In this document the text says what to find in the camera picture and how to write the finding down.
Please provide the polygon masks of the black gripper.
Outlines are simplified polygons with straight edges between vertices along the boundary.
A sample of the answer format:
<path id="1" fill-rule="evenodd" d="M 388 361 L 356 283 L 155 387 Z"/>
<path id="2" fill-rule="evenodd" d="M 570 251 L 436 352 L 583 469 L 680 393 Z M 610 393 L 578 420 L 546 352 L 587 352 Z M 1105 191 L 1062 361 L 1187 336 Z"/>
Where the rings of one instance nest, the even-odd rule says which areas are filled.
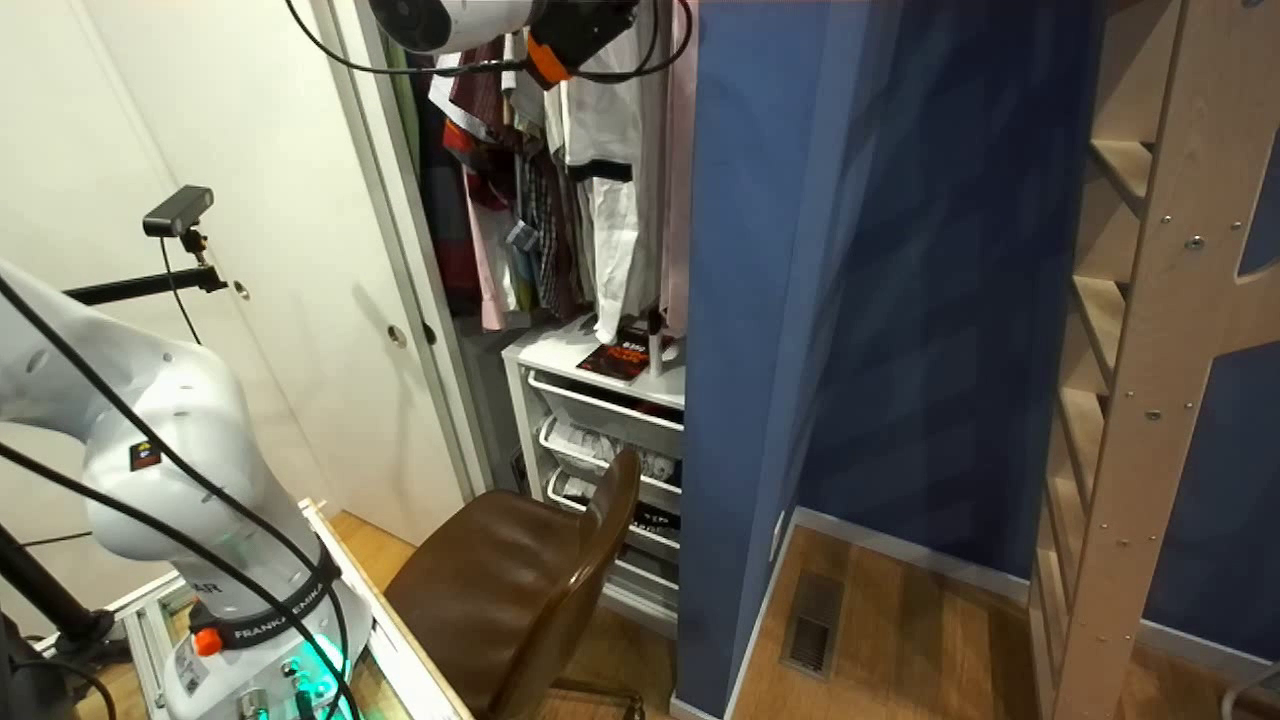
<path id="1" fill-rule="evenodd" d="M 529 74 L 555 88 L 572 79 L 601 49 L 636 24 L 640 0 L 535 0 L 529 19 Z"/>

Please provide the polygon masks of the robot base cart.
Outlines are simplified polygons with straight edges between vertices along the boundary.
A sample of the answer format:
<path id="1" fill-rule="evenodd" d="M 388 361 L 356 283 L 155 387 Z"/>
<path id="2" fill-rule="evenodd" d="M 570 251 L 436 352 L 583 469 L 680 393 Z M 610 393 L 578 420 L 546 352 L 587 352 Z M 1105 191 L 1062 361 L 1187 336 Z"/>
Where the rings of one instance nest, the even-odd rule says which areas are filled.
<path id="1" fill-rule="evenodd" d="M 121 613 L 150 720 L 472 720 L 470 704 L 400 625 L 320 505 L 303 517 L 340 569 L 347 636 L 313 613 L 295 634 L 250 652 L 200 657 L 190 636 L 190 586 L 167 571 Z"/>

